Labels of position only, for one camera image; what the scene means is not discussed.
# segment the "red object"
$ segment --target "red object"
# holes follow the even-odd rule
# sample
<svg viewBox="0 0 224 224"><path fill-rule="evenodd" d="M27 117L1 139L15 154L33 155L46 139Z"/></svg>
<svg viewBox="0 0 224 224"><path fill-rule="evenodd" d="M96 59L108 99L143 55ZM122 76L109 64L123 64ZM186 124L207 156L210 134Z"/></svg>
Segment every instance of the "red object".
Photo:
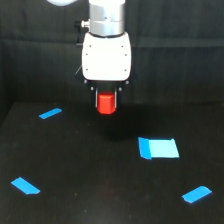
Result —
<svg viewBox="0 0 224 224"><path fill-rule="evenodd" d="M115 94L113 92L102 92L98 95L98 111L101 114L112 114L115 112Z"/></svg>

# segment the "blue paper square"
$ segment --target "blue paper square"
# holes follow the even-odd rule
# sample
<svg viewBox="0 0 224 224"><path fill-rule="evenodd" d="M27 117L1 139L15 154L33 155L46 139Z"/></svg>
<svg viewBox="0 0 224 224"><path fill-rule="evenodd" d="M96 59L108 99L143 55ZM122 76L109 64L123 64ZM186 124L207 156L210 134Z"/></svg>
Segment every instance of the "blue paper square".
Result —
<svg viewBox="0 0 224 224"><path fill-rule="evenodd" d="M206 195L208 195L210 193L212 193L211 190L209 190L207 187L201 186L201 187L198 187L195 190L183 195L182 198L189 203L193 203L193 202L205 197Z"/></svg>
<svg viewBox="0 0 224 224"><path fill-rule="evenodd" d="M50 110L50 111L48 111L48 112L46 112L44 114L39 115L39 117L42 118L42 119L46 119L46 118L49 118L49 117L51 117L51 116L53 116L55 114L60 113L61 111L62 111L61 109L55 108L55 109Z"/></svg>
<svg viewBox="0 0 224 224"><path fill-rule="evenodd" d="M11 184L17 187L25 194L38 194L40 192L40 190L38 190L36 187L34 187L21 177L12 181Z"/></svg>
<svg viewBox="0 0 224 224"><path fill-rule="evenodd" d="M179 153L174 139L149 140L152 158L179 158Z"/></svg>

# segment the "black table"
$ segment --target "black table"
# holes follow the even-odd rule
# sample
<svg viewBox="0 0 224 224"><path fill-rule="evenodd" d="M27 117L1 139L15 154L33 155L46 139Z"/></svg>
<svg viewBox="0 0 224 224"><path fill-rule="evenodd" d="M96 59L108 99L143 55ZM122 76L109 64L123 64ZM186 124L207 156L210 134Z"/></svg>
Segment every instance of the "black table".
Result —
<svg viewBox="0 0 224 224"><path fill-rule="evenodd" d="M39 115L59 107L46 120ZM174 138L179 159L145 160L138 137ZM0 131L2 224L224 222L224 106L93 107L15 103ZM25 195L22 177L41 190ZM182 195L206 186L188 204Z"/></svg>

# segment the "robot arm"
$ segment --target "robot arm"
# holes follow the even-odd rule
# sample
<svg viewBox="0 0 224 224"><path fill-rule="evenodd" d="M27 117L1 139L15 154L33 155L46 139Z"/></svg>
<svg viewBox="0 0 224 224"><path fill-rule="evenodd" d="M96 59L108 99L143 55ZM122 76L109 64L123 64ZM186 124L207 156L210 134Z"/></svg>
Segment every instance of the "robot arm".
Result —
<svg viewBox="0 0 224 224"><path fill-rule="evenodd" d="M63 0L47 0L63 5ZM75 0L64 0L70 4ZM95 96L95 105L102 114L117 108L118 92L129 83L131 44L125 32L125 0L89 0L89 20L80 26L85 34L82 49L82 74Z"/></svg>

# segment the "blue tape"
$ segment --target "blue tape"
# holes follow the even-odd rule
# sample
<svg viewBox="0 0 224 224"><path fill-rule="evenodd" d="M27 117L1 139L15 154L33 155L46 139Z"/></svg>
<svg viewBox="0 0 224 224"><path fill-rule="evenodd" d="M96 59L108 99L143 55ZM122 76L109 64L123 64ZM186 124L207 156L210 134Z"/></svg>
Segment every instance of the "blue tape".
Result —
<svg viewBox="0 0 224 224"><path fill-rule="evenodd" d="M152 158L179 158L174 139L149 140L149 148Z"/></svg>
<svg viewBox="0 0 224 224"><path fill-rule="evenodd" d="M144 138L138 138L140 155L145 159L152 159L150 149L149 149L149 140Z"/></svg>
<svg viewBox="0 0 224 224"><path fill-rule="evenodd" d="M185 194L182 196L182 198L189 203L193 203L203 197L205 197L206 195L212 193L211 190L209 190L207 187L201 186L196 188L195 190Z"/></svg>
<svg viewBox="0 0 224 224"><path fill-rule="evenodd" d="M39 117L42 118L42 119L46 119L46 118L48 118L48 117L51 117L51 116L53 116L53 115L55 115L55 114L60 113L61 111L62 111L61 109L59 109L59 108L55 108L55 109L50 110L50 111L48 111L48 112L46 112L46 113L44 113L44 114L39 115Z"/></svg>
<svg viewBox="0 0 224 224"><path fill-rule="evenodd" d="M11 184L17 187L19 190L21 190L25 194L38 194L40 192L40 190L35 188L33 185L31 185L30 183L28 183L21 177L12 181Z"/></svg>

